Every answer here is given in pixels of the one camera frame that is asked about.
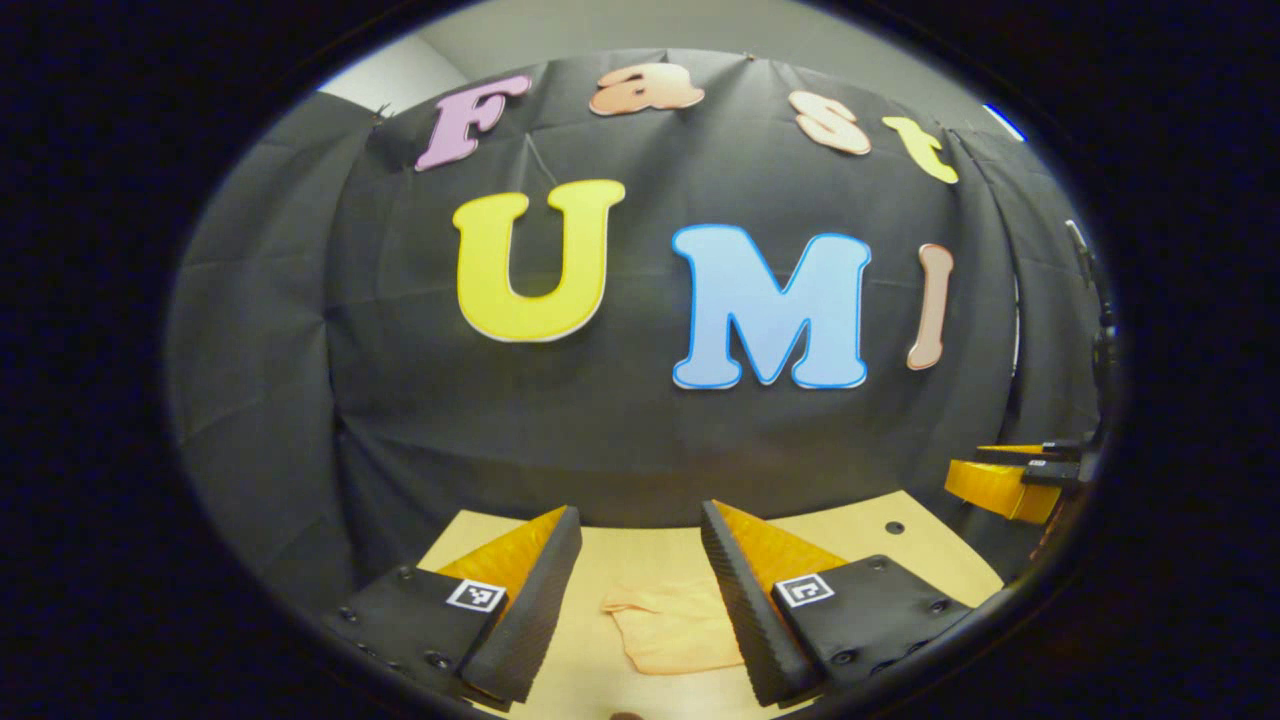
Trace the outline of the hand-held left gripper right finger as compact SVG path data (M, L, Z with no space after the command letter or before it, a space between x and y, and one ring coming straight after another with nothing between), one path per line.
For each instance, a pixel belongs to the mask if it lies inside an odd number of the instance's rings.
M841 559L714 500L700 533L763 706L861 684L972 612L887 555Z

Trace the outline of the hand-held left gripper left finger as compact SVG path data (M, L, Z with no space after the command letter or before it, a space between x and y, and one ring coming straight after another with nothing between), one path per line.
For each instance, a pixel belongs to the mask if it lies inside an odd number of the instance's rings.
M435 571L396 568L323 620L412 685L486 706L522 703L581 546L579 510L561 506Z

